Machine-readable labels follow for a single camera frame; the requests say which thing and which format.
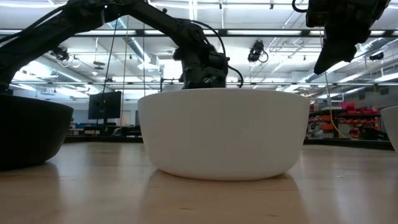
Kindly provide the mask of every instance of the ceiling light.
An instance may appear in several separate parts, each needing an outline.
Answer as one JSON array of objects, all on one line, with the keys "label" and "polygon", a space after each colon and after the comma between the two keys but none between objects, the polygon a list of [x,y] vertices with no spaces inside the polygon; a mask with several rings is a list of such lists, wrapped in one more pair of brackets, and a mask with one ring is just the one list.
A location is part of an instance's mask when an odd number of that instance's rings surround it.
[{"label": "ceiling light", "polygon": [[205,35],[215,35],[215,33],[212,30],[203,30],[203,33]]},{"label": "ceiling light", "polygon": [[[258,10],[265,10],[265,9],[270,9],[271,4],[226,4],[223,7],[226,9],[258,9]],[[292,9],[292,4],[274,4],[274,10],[291,10]]]},{"label": "ceiling light", "polygon": [[357,91],[359,91],[359,90],[362,90],[362,89],[363,89],[363,87],[361,87],[361,88],[356,88],[356,89],[353,89],[353,90],[347,91],[347,92],[345,92],[344,94],[355,93],[355,92],[357,92]]},{"label": "ceiling light", "polygon": [[371,31],[371,35],[383,35],[386,31],[382,30],[373,30]]},{"label": "ceiling light", "polygon": [[146,35],[164,35],[164,33],[159,30],[145,30],[144,33]]},{"label": "ceiling light", "polygon": [[88,32],[82,32],[77,35],[135,35],[135,30],[92,30]]},{"label": "ceiling light", "polygon": [[21,88],[21,89],[24,89],[24,90],[29,90],[29,91],[36,91],[35,88],[33,88],[33,87],[29,86],[29,85],[25,85],[25,84],[18,84],[18,85],[10,84],[10,86]]},{"label": "ceiling light", "polygon": [[141,63],[137,66],[140,70],[159,70],[158,65],[153,65],[151,63]]},{"label": "ceiling light", "polygon": [[300,35],[300,30],[229,30],[229,35]]},{"label": "ceiling light", "polygon": [[390,74],[390,75],[384,75],[383,77],[377,78],[374,81],[375,82],[385,82],[385,81],[393,80],[393,79],[396,79],[396,78],[398,78],[398,73],[393,73],[393,74]]},{"label": "ceiling light", "polygon": [[37,61],[31,61],[28,65],[24,67],[24,70],[26,70],[31,74],[34,74],[35,77],[38,78],[56,77],[56,76],[51,76],[52,74],[51,68],[48,68],[47,66]]},{"label": "ceiling light", "polygon": [[360,77],[361,75],[351,75],[351,76],[349,76],[349,77],[346,77],[346,78],[344,78],[344,79],[342,79],[342,80],[340,80],[340,81],[338,81],[338,83],[344,83],[344,82],[349,82],[349,81],[352,81],[352,80],[354,80],[354,79],[356,79],[356,78],[358,78],[358,77]]},{"label": "ceiling light", "polygon": [[112,80],[115,82],[142,82],[142,80],[138,77],[112,77]]},{"label": "ceiling light", "polygon": [[[145,35],[165,35],[164,33],[162,33],[159,30],[145,30],[144,33],[145,33]],[[212,30],[203,30],[203,33],[205,35],[215,34]]]},{"label": "ceiling light", "polygon": [[319,35],[325,35],[325,31],[321,30],[311,30],[310,31],[310,35],[315,35],[315,36],[319,36]]},{"label": "ceiling light", "polygon": [[21,8],[56,8],[65,4],[13,4],[13,3],[0,3],[0,6],[4,7],[21,7]]},{"label": "ceiling light", "polygon": [[11,34],[16,34],[16,33],[18,33],[18,32],[20,32],[20,31],[22,31],[22,30],[7,30],[7,29],[3,29],[3,30],[0,30],[0,35],[11,35]]}]

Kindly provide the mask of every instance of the wooden table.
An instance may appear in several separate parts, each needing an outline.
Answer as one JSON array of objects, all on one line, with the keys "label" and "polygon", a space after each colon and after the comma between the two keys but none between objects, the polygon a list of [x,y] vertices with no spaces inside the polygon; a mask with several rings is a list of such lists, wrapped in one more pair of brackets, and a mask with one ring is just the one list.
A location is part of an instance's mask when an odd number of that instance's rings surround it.
[{"label": "wooden table", "polygon": [[0,173],[6,223],[397,223],[398,155],[304,146],[287,175],[210,182],[156,171],[143,144],[66,144]]}]

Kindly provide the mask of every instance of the computer monitor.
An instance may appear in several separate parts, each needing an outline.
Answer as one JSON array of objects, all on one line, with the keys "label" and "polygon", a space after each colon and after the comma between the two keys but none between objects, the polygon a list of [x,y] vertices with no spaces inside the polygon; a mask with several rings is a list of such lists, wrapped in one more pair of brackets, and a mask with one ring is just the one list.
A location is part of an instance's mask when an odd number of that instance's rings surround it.
[{"label": "computer monitor", "polygon": [[110,92],[90,95],[88,119],[120,118],[122,92]]}]

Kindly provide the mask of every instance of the desk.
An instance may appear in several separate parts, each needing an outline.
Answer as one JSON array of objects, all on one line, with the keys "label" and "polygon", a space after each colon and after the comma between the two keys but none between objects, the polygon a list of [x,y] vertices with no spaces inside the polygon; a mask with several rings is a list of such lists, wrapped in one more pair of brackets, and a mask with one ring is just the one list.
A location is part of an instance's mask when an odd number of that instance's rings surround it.
[{"label": "desk", "polygon": [[83,128],[71,128],[69,129],[69,135],[80,135],[83,134],[84,129]]},{"label": "desk", "polygon": [[2,224],[396,223],[398,155],[304,146],[287,175],[211,182],[156,171],[143,144],[65,144],[0,173],[0,199]]}]

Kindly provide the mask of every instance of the ceiling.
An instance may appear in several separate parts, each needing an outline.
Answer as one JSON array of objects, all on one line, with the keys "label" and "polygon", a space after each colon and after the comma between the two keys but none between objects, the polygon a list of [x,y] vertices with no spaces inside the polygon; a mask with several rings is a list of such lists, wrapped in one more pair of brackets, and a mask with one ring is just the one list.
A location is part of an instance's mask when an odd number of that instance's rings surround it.
[{"label": "ceiling", "polygon": [[[23,29],[31,23],[51,11],[57,5],[65,4],[66,1],[58,0],[25,0],[25,1],[4,1],[0,0],[0,9],[2,18],[0,20],[0,30],[5,29]],[[291,0],[274,0],[274,9],[270,10],[269,1],[255,0],[151,0],[150,3],[158,9],[167,9],[167,14],[173,17],[196,19],[212,26],[216,30],[220,29],[308,29],[305,26],[305,14],[299,14],[291,9]],[[305,8],[307,0],[302,1]],[[383,16],[374,23],[371,30],[398,29],[396,13],[398,10],[398,0],[392,0],[391,6],[387,8]],[[99,29],[113,31],[112,24],[105,24]],[[129,30],[152,29],[141,23],[137,19],[124,16],[120,19],[118,29],[127,28]],[[133,37],[142,51],[152,59],[151,64],[164,67],[164,78],[179,78],[181,74],[180,62],[174,62],[171,59],[173,51],[177,48],[175,43],[168,37]],[[221,50],[221,45],[216,37],[209,37],[209,41]],[[249,49],[256,40],[262,40],[267,46],[266,52],[269,54],[267,63],[250,64],[247,60]],[[126,82],[138,82],[139,85],[110,85],[106,91],[120,90],[122,88],[130,89],[127,97],[135,100],[150,93],[156,93],[160,89],[161,72],[154,69],[150,63],[143,64],[136,52],[126,45],[122,37],[71,37],[61,43],[62,47],[68,49],[71,59],[67,62],[58,62],[53,56],[45,54],[39,62],[50,70],[62,71],[53,74],[53,77],[36,78],[34,81],[43,82],[43,85],[29,85],[36,90],[35,96],[46,99],[71,99],[79,98],[84,94],[94,94],[102,90],[101,85],[79,85],[78,82],[103,82],[106,76],[107,66],[109,65],[108,78],[116,82],[122,82],[123,76],[126,76]],[[329,82],[339,82],[340,80],[372,68],[382,67],[386,72],[395,72],[395,64],[389,63],[384,67],[383,64],[394,61],[397,58],[398,43],[395,44],[394,38],[385,38],[384,40],[370,38],[366,43],[358,45],[357,49],[366,55],[369,51],[369,43],[382,42],[385,46],[384,59],[371,62],[368,57],[360,57],[350,64],[340,66],[328,75]],[[314,37],[223,37],[226,46],[226,54],[231,58],[229,64],[237,68],[244,76],[245,82],[258,83],[258,85],[245,85],[245,88],[269,89],[293,91],[297,93],[315,93],[311,97],[324,94],[325,89],[318,86],[294,86],[291,82],[304,82],[312,74],[312,68],[321,51],[321,39]],[[104,70],[96,70],[94,61],[103,62]],[[372,78],[381,75],[380,69],[372,71]],[[364,83],[368,82],[370,74],[362,75],[349,82]],[[76,82],[70,86],[61,86],[48,84],[47,81],[52,78],[55,82]],[[27,81],[24,78],[15,82]],[[237,82],[238,75],[230,70],[228,82]],[[277,82],[278,85],[271,85],[270,82]],[[312,80],[313,83],[324,83],[325,78],[320,77]],[[178,89],[180,85],[169,85],[165,83],[164,90]],[[236,88],[236,85],[229,85],[230,88]],[[18,84],[13,87],[15,90],[23,89]],[[61,94],[57,88],[72,89],[77,93]]]}]

